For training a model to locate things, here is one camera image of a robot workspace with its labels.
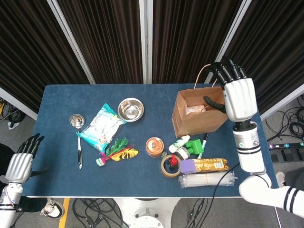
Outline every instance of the metal bowl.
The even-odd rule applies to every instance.
[[[143,104],[136,98],[124,99],[118,105],[118,115],[125,121],[133,122],[143,115]]]

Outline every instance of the green feather toy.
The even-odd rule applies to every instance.
[[[107,148],[105,150],[105,154],[106,156],[110,156],[112,153],[121,151],[122,149],[124,149],[127,144],[128,144],[129,140],[127,138],[123,138],[123,139],[117,139],[115,141],[115,144],[113,146],[111,146],[111,148]]]

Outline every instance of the paper bag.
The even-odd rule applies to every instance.
[[[227,120],[225,113],[208,106],[204,100],[205,95],[217,103],[224,104],[221,87],[187,89],[178,92],[172,114],[176,137],[214,132]],[[204,105],[206,111],[186,114],[187,107],[197,105]]]

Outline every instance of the robotic arm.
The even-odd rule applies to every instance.
[[[250,121],[257,113],[256,94],[251,78],[230,59],[213,63],[209,70],[220,82],[225,105],[217,104],[205,96],[211,107],[227,113],[235,122],[233,135],[241,168],[250,173],[239,186],[240,195],[248,202],[279,207],[304,218],[304,191],[285,186],[272,189],[266,173],[257,124]]]
[[[9,184],[3,189],[0,197],[0,221],[1,227],[9,228],[14,219],[20,197],[23,192],[22,184],[30,176],[38,175],[42,172],[32,172],[32,163],[37,153],[39,144],[43,136],[39,134],[30,137],[24,142],[10,160],[5,179]]]

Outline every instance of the bundle of straws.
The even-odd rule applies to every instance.
[[[179,177],[179,182],[182,188],[217,185],[225,173],[226,172],[186,174]],[[234,176],[234,172],[229,172],[219,185],[233,186],[236,179],[237,177]]]

